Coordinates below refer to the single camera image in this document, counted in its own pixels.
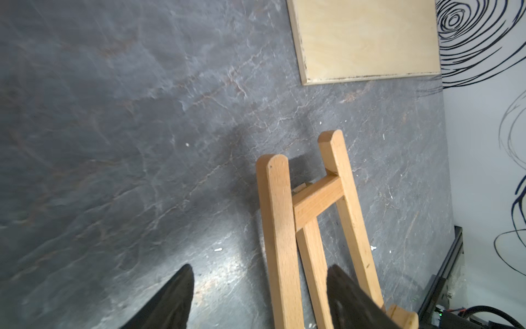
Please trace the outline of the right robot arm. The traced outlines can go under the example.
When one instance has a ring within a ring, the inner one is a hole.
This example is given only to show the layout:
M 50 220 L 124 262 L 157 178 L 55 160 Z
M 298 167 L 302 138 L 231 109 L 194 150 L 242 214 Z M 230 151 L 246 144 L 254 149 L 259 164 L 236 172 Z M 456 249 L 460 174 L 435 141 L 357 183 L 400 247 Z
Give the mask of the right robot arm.
M 483 320 L 478 317 L 480 313 L 495 315 L 504 323 L 491 320 Z M 525 329 L 523 324 L 507 313 L 493 307 L 476 306 L 470 308 L 446 309 L 436 307 L 431 317 L 431 325 L 434 328 L 520 328 Z

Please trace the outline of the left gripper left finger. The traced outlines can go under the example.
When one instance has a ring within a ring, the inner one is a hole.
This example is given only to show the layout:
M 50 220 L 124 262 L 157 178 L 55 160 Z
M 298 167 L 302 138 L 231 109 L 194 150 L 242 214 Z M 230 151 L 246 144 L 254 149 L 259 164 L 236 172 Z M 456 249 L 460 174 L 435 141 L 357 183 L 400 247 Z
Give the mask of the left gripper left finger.
M 195 275 L 185 264 L 122 328 L 187 328 Z

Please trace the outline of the small wooden easel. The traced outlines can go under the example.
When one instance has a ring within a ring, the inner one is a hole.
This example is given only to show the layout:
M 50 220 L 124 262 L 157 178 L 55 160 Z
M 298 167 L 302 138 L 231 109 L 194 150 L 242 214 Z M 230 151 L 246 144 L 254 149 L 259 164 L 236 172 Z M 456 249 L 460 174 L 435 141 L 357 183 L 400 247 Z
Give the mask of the small wooden easel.
M 387 314 L 367 229 L 341 130 L 322 132 L 318 145 L 326 176 L 310 185 L 291 186 L 289 161 L 266 154 L 256 163 L 256 175 L 268 279 L 276 328 L 304 327 L 300 275 L 304 275 L 319 328 L 334 328 L 329 320 L 326 271 L 318 218 L 335 206 L 345 234 L 360 288 Z

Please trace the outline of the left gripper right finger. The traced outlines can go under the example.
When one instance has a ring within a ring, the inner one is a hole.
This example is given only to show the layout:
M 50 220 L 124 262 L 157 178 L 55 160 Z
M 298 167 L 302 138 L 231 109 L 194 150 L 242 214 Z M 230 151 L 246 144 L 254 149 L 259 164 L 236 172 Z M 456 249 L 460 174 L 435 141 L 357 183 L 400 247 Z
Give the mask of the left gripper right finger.
M 399 328 L 337 265 L 327 271 L 327 298 L 334 329 Z

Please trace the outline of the light plywood canvas board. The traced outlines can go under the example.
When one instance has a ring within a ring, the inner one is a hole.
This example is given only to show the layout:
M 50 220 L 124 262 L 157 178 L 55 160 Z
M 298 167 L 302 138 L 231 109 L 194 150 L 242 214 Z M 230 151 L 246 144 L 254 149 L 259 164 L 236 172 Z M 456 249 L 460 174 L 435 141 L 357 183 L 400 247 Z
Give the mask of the light plywood canvas board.
M 288 1 L 304 86 L 438 75 L 434 1 Z

